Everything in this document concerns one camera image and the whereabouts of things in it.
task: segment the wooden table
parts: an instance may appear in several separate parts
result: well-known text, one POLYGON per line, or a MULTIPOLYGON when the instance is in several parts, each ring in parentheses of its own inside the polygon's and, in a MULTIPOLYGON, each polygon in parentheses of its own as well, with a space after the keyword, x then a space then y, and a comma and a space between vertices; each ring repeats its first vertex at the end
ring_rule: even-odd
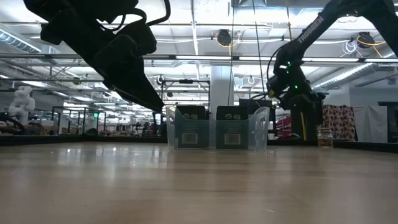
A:
POLYGON ((398 222, 397 207, 396 154, 108 142, 0 147, 2 224, 387 224, 398 222))

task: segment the fluorescent light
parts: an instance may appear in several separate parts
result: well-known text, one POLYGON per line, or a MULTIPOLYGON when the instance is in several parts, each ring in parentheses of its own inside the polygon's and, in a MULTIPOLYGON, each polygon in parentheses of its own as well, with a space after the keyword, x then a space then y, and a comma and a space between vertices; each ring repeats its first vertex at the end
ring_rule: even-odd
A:
POLYGON ((118 93, 116 93, 115 91, 111 92, 111 96, 113 96, 113 97, 115 97, 116 99, 119 99, 119 100, 122 99, 122 97, 118 93))
MULTIPOLYGON (((262 61, 269 61, 271 57, 261 57, 262 61)), ((250 60, 250 61, 258 61, 259 57, 239 57, 239 60, 250 60)))
POLYGON ((358 58, 303 58, 304 62, 358 62, 358 58))
POLYGON ((14 47, 23 50, 27 53, 40 53, 41 50, 37 47, 29 44, 26 41, 21 40, 20 38, 0 29, 0 41, 13 45, 14 47))
POLYGON ((88 97, 82 97, 82 96, 74 96, 76 100, 81 100, 81 101, 93 101, 91 98, 88 97))
POLYGON ((64 96, 64 97, 69 97, 68 95, 64 94, 64 93, 60 93, 57 91, 54 91, 55 94, 60 95, 60 96, 64 96))
POLYGON ((95 105, 116 105, 115 103, 94 103, 95 105))
POLYGON ((32 85, 32 86, 37 86, 37 87, 47 87, 46 84, 42 82, 37 82, 37 81, 22 81, 25 84, 32 85))
POLYGON ((88 107, 88 105, 76 105, 76 104, 74 104, 74 103, 67 103, 67 102, 64 102, 64 103, 63 103, 63 106, 88 107))
POLYGON ((226 56, 176 56, 177 60, 231 60, 232 57, 226 56))
POLYGON ((398 62, 398 58, 371 58, 371 59, 366 59, 365 62, 395 63, 398 62))

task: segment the black box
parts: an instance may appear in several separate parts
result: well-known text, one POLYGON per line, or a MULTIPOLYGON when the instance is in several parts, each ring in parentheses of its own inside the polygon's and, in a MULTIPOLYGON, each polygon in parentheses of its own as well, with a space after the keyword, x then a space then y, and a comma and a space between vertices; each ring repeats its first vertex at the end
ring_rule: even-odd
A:
POLYGON ((204 106, 177 106, 175 138, 178 139, 177 148, 208 148, 209 120, 204 106))
POLYGON ((249 115, 245 106, 217 107, 217 149, 249 149, 249 115))

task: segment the ceiling pipe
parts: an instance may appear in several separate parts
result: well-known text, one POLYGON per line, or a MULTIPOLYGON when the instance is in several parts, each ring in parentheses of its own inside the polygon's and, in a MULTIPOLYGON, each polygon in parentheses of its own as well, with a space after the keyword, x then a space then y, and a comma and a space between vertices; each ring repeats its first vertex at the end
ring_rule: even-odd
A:
MULTIPOLYGON (((392 58, 395 56, 395 53, 389 47, 386 47, 381 51, 381 55, 383 55, 383 58, 392 58)), ((315 82, 312 84, 312 87, 314 89, 321 88, 324 90, 330 90, 334 87, 340 86, 341 84, 371 75, 379 70, 380 66, 377 63, 363 63, 354 68, 342 68, 315 82)))

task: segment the patterned fabric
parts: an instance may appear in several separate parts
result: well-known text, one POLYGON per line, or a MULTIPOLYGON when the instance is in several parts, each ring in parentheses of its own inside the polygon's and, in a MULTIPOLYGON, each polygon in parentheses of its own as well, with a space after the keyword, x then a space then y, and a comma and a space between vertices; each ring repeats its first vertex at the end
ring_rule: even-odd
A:
POLYGON ((330 128, 337 140, 355 141, 354 111, 351 106, 323 106, 322 128, 330 128))

